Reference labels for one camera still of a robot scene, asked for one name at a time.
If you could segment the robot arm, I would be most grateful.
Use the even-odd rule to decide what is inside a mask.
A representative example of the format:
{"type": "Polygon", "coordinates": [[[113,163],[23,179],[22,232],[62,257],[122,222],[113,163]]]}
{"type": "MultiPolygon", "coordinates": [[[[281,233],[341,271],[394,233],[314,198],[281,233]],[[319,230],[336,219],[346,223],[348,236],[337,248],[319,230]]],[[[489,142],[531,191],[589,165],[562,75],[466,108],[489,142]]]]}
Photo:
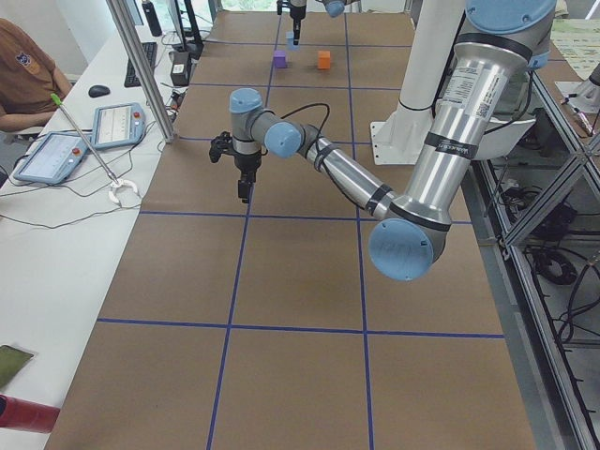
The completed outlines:
{"type": "MultiPolygon", "coordinates": [[[[324,6],[326,13],[331,18],[339,16],[346,6],[354,3],[354,0],[317,0],[324,6]]],[[[277,15],[281,16],[284,8],[289,10],[292,18],[292,44],[297,46],[301,37],[302,21],[307,16],[307,0],[277,0],[277,15]]]]}
{"type": "Polygon", "coordinates": [[[230,95],[232,131],[222,136],[242,176],[245,199],[261,151],[295,154],[325,173],[359,208],[380,222],[368,240],[372,263],[389,278],[420,278],[442,255],[451,227],[449,206],[488,129],[510,78],[543,66],[556,4],[553,1],[469,1],[454,46],[457,65],[442,96],[412,177],[401,195],[349,158],[311,125],[276,116],[261,94],[230,95]]]}

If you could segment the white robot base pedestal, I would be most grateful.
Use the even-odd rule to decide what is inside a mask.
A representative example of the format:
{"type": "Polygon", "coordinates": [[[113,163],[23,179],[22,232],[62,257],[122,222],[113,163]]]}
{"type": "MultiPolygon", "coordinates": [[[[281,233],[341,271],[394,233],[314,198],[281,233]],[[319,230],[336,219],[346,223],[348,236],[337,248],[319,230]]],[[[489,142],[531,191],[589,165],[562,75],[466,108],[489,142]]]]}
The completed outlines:
{"type": "Polygon", "coordinates": [[[501,121],[512,77],[548,60],[553,1],[426,1],[397,108],[371,125],[378,164],[414,164],[425,143],[468,159],[508,155],[533,125],[501,121]]]}

